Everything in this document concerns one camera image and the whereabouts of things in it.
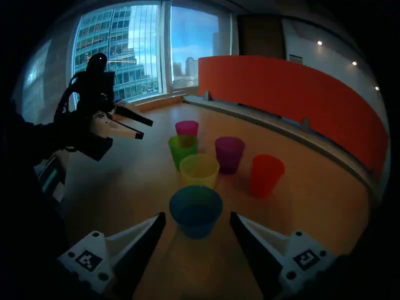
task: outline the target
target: orange wall panel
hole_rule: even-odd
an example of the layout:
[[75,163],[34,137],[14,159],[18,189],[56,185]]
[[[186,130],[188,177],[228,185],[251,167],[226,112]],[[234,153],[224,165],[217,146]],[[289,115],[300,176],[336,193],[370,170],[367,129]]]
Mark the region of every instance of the orange wall panel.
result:
[[198,92],[255,107],[310,127],[381,175],[388,147],[385,127],[370,105],[339,80],[302,64],[262,56],[203,57]]

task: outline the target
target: green cup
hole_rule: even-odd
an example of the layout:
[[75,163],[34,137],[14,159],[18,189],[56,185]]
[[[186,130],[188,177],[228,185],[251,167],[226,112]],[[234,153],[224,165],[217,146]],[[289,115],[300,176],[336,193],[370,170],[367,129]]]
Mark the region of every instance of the green cup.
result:
[[169,149],[171,150],[173,162],[178,171],[181,160],[197,153],[198,143],[197,136],[193,135],[176,135],[169,139]]

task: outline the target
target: magenta cup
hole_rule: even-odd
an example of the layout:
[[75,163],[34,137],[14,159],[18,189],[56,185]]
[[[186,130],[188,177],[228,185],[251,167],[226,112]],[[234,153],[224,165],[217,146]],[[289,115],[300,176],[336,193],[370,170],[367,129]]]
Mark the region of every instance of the magenta cup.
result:
[[240,138],[233,136],[222,136],[215,141],[216,159],[219,163],[220,173],[236,173],[245,146],[245,143]]
[[199,123],[196,121],[181,121],[175,124],[175,128],[178,136],[191,135],[197,137]]

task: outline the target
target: red cup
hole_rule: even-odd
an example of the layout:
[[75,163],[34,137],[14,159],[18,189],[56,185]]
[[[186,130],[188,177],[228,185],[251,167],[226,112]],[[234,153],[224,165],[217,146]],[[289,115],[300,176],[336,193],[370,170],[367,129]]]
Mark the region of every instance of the red cup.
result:
[[256,198],[266,198],[285,173],[285,165],[278,158],[261,154],[253,159],[249,192]]
[[181,121],[175,124],[175,129],[178,136],[191,135],[197,137],[199,123],[196,121]]

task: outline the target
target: blue cup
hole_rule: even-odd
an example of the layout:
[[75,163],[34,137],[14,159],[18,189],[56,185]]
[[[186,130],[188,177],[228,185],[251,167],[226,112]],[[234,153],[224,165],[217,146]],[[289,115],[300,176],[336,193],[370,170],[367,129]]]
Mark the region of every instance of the blue cup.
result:
[[191,239],[209,235],[222,213],[222,200],[206,186],[190,185],[178,190],[169,202],[169,211],[183,233]]

